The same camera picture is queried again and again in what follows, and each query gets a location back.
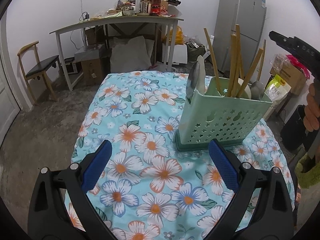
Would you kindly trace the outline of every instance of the floral tablecloth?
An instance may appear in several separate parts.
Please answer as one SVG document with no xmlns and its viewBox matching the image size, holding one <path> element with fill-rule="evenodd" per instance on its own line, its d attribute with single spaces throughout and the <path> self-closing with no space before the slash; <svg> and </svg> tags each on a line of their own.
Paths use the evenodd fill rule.
<svg viewBox="0 0 320 240">
<path fill-rule="evenodd" d="M 80 162 L 103 140 L 112 142 L 112 157 L 87 196 L 118 239 L 204 238 L 234 195 L 207 150 L 175 149 L 187 78 L 157 71 L 109 74 L 81 125 L 72 162 Z M 205 78 L 206 86 L 210 79 Z M 229 150 L 257 169 L 279 167 L 294 207 L 286 159 L 263 119 L 242 145 Z M 248 225 L 258 195 L 257 189 L 238 229 Z M 65 205 L 73 225 L 83 230 L 68 194 Z"/>
</svg>

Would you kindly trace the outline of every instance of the black chair seat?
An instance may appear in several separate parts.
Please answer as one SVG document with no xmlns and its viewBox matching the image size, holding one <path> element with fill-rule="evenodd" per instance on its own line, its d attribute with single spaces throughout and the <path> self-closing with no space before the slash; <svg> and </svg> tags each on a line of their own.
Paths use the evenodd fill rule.
<svg viewBox="0 0 320 240">
<path fill-rule="evenodd" d="M 51 66 L 55 66 L 56 61 L 58 60 L 59 55 L 46 58 L 45 60 L 40 61 L 37 65 L 35 65 L 27 74 L 26 77 L 30 77 L 34 74 L 37 74 L 41 71 L 47 70 Z"/>
</svg>

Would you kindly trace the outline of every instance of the blue gripper pad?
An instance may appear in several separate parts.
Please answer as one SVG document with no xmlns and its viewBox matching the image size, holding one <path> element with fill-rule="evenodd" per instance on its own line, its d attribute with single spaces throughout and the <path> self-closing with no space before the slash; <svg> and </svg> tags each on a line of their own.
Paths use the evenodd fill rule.
<svg viewBox="0 0 320 240">
<path fill-rule="evenodd" d="M 95 157 L 91 160 L 82 175 L 81 189 L 84 193 L 92 190 L 96 185 L 102 171 L 112 155 L 112 145 L 108 140 L 103 141 L 95 152 Z"/>
<path fill-rule="evenodd" d="M 224 153 L 224 150 L 219 147 L 216 141 L 212 140 L 209 143 L 209 155 L 217 167 L 220 176 L 228 189 L 233 190 L 235 193 L 238 191 L 238 173 L 233 168 L 232 164 L 228 160 Z"/>
</svg>

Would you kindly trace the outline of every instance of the black trash bin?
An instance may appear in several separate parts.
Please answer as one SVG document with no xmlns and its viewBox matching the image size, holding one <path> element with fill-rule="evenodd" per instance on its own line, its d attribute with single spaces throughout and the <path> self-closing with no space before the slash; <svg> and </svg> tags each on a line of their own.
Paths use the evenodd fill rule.
<svg viewBox="0 0 320 240">
<path fill-rule="evenodd" d="M 306 128 L 303 124 L 304 116 L 304 106 L 298 105 L 280 132 L 282 143 L 288 151 L 297 149 L 306 138 Z"/>
</svg>

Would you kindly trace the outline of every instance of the refrigerator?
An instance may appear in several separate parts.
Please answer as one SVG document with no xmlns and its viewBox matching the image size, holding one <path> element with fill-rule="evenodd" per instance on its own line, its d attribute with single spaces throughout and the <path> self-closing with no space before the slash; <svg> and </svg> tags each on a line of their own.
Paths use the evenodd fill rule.
<svg viewBox="0 0 320 240">
<path fill-rule="evenodd" d="M 218 69 L 230 70 L 231 33 L 239 24 L 244 75 L 258 50 L 266 17 L 266 0 L 220 0 L 214 30 L 213 50 Z"/>
</svg>

